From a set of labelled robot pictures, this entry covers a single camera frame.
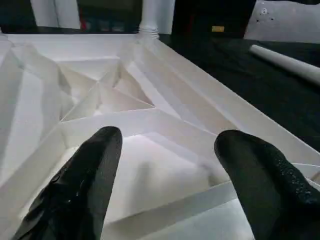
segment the angled divider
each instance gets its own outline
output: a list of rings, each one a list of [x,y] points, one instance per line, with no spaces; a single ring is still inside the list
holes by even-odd
[[[63,121],[151,108],[154,108],[154,106],[125,95],[117,89],[107,87],[103,83],[97,83],[87,96],[63,118]]]
[[[102,238],[104,240],[138,240],[236,198],[233,185],[231,182],[226,182],[158,208],[106,223]]]
[[[218,134],[223,130],[237,129],[205,98],[192,89],[179,75],[147,49],[140,51],[135,60],[138,68],[163,95],[179,116],[202,129]]]
[[[67,67],[79,74],[96,81],[101,80],[107,73],[114,72],[118,67],[117,58],[84,59],[77,61],[60,61],[59,65]]]
[[[64,116],[88,94],[89,90],[96,83],[95,80],[60,65],[60,119],[63,119]]]
[[[57,125],[61,103],[57,65],[32,46],[13,47],[0,71],[1,185]]]

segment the white column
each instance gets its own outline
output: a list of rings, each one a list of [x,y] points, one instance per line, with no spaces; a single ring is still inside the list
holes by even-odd
[[[142,21],[139,26],[139,33],[142,37],[151,39],[159,38],[158,33],[158,6],[160,0],[143,0]]]

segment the white panel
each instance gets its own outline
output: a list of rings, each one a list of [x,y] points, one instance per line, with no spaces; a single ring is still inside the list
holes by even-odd
[[[152,105],[140,101],[139,99],[129,97],[117,89],[106,87],[103,84],[100,84],[99,92],[103,113],[153,108]]]
[[[79,146],[102,127],[118,127],[124,137],[149,132],[156,109],[123,111],[61,122],[66,145]]]
[[[254,240],[246,215],[235,199],[141,240]]]
[[[137,240],[225,204],[236,197],[233,185],[227,182],[159,208],[106,224],[102,238]]]
[[[152,108],[153,106],[145,102],[98,83],[89,91],[88,95],[67,114],[63,121],[92,117],[93,115]]]
[[[128,73],[140,84],[141,89],[145,92],[152,103],[162,111],[180,118],[178,113],[169,105],[166,99],[152,85],[147,76],[132,62],[127,67]]]
[[[154,121],[154,132],[165,136],[199,156],[213,159],[213,147],[217,137],[213,133],[201,130],[159,110]]]
[[[118,63],[119,60],[117,58],[59,62],[60,65],[97,81],[106,73],[117,68]]]
[[[15,44],[33,44],[40,54],[55,61],[114,59],[124,45],[135,40],[135,34],[8,34],[7,36]]]
[[[60,119],[83,99],[96,81],[60,65],[59,87],[61,94]]]
[[[294,163],[293,165],[310,180],[313,180],[313,178],[320,172],[320,166],[301,163]]]
[[[257,0],[245,39],[320,43],[320,4]]]
[[[54,111],[60,107],[58,100],[50,83],[23,72],[9,138],[2,153],[0,183],[30,156],[40,140],[59,122],[59,115]]]
[[[144,135],[147,136],[150,140],[154,141],[155,143],[176,153],[180,157],[203,168],[203,170],[208,174],[210,186],[215,186],[230,180],[229,175],[222,167],[214,153],[211,153],[210,158],[205,158],[193,152],[190,148],[188,148],[187,145],[180,145],[181,141],[179,141],[179,139],[176,142],[170,140],[170,135],[163,136],[157,132],[146,133]],[[185,134],[185,138],[189,139],[190,142],[193,141],[193,136],[189,135],[189,133]],[[213,152],[212,146],[209,146],[209,152]]]
[[[88,92],[87,96],[82,99],[63,119],[62,121],[69,121],[72,119],[80,119],[84,117],[91,117],[94,115],[98,106],[101,104],[99,87],[96,84]]]
[[[208,176],[202,168],[143,135],[127,137],[105,222],[157,208],[208,188]]]
[[[148,50],[142,52],[138,66],[183,120],[215,134],[236,129],[208,101]]]
[[[145,103],[153,104],[137,80],[122,66],[119,71],[119,80],[115,83],[114,88]]]

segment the black cloth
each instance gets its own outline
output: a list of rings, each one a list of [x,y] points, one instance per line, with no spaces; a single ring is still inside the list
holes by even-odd
[[[320,87],[249,52],[256,44],[320,67],[320,44],[168,35],[160,40],[320,152]]]

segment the foam board partition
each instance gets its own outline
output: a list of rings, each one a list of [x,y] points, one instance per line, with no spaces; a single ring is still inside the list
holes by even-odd
[[[143,48],[137,58],[138,67],[183,120],[215,134],[236,129],[232,122],[167,68],[152,52]]]
[[[61,97],[60,119],[83,99],[96,81],[63,65],[60,66],[59,92]]]
[[[144,46],[238,129],[280,149],[291,163],[320,165],[320,154],[218,80],[160,41]]]
[[[152,105],[125,95],[114,88],[107,87],[103,83],[97,83],[63,121],[93,115],[151,108],[153,108]]]
[[[135,35],[11,34],[8,39],[16,45],[32,44],[41,55],[60,62],[116,57],[135,40]]]
[[[233,185],[231,182],[226,182],[181,200],[144,211],[139,215],[106,223],[102,239],[141,239],[236,198]]]
[[[153,104],[152,101],[146,96],[137,80],[122,66],[119,66],[117,79],[112,86],[136,99],[139,99],[145,103]]]
[[[5,58],[1,66],[0,108],[6,132],[1,134],[0,185],[59,122],[61,107],[58,68],[54,63],[28,47],[10,51]]]

